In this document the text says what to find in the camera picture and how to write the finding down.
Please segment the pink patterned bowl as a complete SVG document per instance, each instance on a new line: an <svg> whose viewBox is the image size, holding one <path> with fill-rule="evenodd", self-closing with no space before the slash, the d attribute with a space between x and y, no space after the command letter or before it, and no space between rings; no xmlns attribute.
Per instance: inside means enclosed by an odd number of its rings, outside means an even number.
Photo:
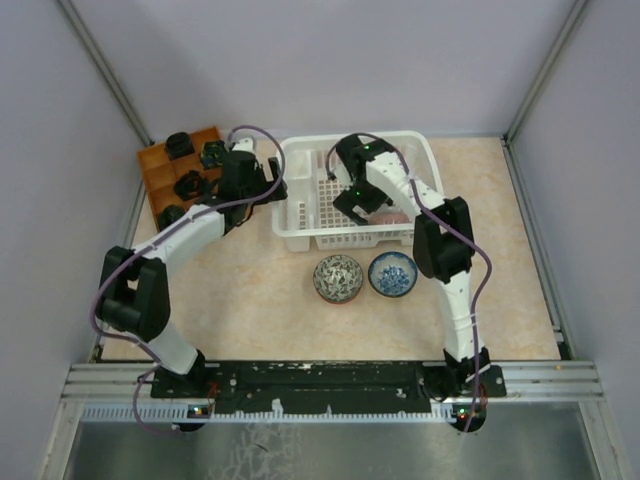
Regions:
<svg viewBox="0 0 640 480"><path fill-rule="evenodd" d="M370 225L398 225L409 224L409 217L400 211L378 211L373 213L369 219Z"/></svg>

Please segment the white plastic dish rack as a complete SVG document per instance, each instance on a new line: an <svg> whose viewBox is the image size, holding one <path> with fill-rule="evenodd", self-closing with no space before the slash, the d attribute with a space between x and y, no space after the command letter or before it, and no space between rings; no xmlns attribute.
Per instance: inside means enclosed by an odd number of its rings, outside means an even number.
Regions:
<svg viewBox="0 0 640 480"><path fill-rule="evenodd" d="M281 143L287 198L272 206L272 229L290 252L373 248L381 241L413 241L413 222L358 226L333 206L345 187L328 180L325 161L330 147L347 134L295 136ZM415 131L375 132L403 154L410 172L435 193L445 196L438 163L427 139Z"/></svg>

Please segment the black leaf pink bowl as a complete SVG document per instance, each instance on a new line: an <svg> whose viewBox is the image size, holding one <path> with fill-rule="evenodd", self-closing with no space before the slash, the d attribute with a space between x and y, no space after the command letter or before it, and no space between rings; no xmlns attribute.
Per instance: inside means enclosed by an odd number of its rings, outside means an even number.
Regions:
<svg viewBox="0 0 640 480"><path fill-rule="evenodd" d="M345 304L353 300L364 284L360 264L348 255L330 255L318 262L312 282L319 296L332 304Z"/></svg>

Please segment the blue flower white bowl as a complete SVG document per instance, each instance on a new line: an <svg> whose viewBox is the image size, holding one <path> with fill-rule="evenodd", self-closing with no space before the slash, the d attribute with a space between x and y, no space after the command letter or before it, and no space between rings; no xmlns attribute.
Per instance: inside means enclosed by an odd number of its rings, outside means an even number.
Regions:
<svg viewBox="0 0 640 480"><path fill-rule="evenodd" d="M387 298L400 298L414 288L418 269L415 262L398 251L384 252L369 265L367 276L371 287Z"/></svg>

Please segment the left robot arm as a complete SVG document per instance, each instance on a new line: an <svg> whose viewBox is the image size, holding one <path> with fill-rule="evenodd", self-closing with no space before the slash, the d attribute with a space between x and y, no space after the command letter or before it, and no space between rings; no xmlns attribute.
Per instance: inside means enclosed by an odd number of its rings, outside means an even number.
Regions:
<svg viewBox="0 0 640 480"><path fill-rule="evenodd" d="M208 384L204 357L176 329L171 317L169 278L209 244L249 218L256 205L284 200L283 163L269 159L266 179L256 154L239 145L221 158L215 194L193 204L176 222L133 248L114 247L105 255L92 320L131 340L160 367L173 373L172 383L184 395L201 394Z"/></svg>

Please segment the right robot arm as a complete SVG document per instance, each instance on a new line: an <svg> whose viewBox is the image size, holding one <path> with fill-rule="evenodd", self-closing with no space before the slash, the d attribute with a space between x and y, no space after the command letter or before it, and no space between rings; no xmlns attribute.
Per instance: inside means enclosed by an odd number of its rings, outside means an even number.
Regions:
<svg viewBox="0 0 640 480"><path fill-rule="evenodd" d="M341 138L330 147L326 163L332 155L337 164L325 167L327 177L345 186L333 201L337 210L366 225L358 209L372 214L384 205L396 206L414 224L413 260L440 288L448 387L458 395L478 397L491 361L476 310L493 266L474 241L467 202L430 188L411 173L397 147L373 134Z"/></svg>

